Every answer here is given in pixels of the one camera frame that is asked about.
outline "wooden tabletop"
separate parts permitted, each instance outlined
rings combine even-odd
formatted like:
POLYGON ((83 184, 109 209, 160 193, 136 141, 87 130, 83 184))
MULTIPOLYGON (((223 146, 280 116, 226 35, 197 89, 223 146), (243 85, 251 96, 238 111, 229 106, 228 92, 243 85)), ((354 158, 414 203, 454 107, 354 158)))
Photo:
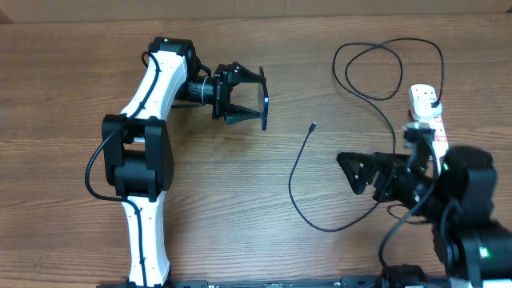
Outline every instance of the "wooden tabletop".
MULTIPOLYGON (((240 281, 377 274, 378 245, 396 223, 380 205, 339 233, 300 219, 287 191, 298 151, 318 124, 295 172, 298 205, 312 222, 335 228, 374 201, 354 195, 335 161, 340 151, 390 152, 391 136, 366 103, 331 75, 337 47, 396 37, 437 43, 446 60, 443 120, 451 145, 492 153, 499 184, 494 216, 512 228, 512 15, 410 15, 110 22, 0 26, 0 286, 92 287, 130 271, 125 215, 84 186, 105 114, 118 114, 145 73, 140 53, 155 36, 194 41, 214 69, 237 61, 265 68, 267 131, 258 120, 226 126, 211 107, 173 110, 168 120, 175 175, 166 196, 165 243, 174 280, 240 281)), ((437 52, 418 42, 390 44, 402 57, 398 94, 377 105, 397 130, 409 121, 407 89, 439 88, 437 52)), ((337 68, 360 48, 347 48, 337 68)), ((378 97, 398 81, 385 51, 361 57, 353 83, 378 97)), ((232 103, 256 108, 256 86, 234 89, 232 103)), ((92 183, 114 194, 102 156, 92 183)), ((404 226, 388 243, 388 263, 442 274, 429 226, 404 226)))

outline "power plug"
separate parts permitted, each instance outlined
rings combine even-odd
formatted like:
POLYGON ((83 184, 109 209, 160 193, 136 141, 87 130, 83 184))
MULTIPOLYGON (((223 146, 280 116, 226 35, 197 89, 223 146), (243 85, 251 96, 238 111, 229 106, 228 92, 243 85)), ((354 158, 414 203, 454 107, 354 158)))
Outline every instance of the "power plug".
POLYGON ((409 89, 410 113, 414 120, 425 121, 441 115, 442 104, 432 107, 432 103, 436 102, 435 89, 427 84, 415 84, 409 89))

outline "cable plug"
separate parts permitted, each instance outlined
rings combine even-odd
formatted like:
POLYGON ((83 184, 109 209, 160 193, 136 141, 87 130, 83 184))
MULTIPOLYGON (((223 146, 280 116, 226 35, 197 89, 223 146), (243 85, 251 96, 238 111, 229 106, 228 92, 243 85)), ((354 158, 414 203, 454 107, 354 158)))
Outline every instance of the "cable plug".
POLYGON ((316 128, 316 126, 317 126, 317 123, 316 123, 316 122, 311 123, 311 126, 310 126, 310 132, 309 132, 310 134, 311 134, 311 133, 313 133, 314 128, 316 128))

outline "white charger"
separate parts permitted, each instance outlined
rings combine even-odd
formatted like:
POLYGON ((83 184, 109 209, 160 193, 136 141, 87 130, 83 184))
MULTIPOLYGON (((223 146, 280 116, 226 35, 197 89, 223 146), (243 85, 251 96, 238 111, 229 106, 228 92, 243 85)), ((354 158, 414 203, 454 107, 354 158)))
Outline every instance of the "white charger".
POLYGON ((442 104, 432 107, 438 97, 435 89, 427 84, 415 84, 409 89, 410 113, 414 120, 425 121, 441 115, 442 104))

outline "white connector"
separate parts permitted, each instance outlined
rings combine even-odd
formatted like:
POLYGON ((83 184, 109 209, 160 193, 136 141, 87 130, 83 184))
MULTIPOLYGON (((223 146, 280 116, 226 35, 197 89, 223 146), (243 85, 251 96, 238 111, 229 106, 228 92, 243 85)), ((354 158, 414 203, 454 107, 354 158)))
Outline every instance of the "white connector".
POLYGON ((425 121, 441 115, 442 104, 432 107, 438 100, 435 89, 427 84, 415 84, 409 89, 410 113, 416 121, 425 121))

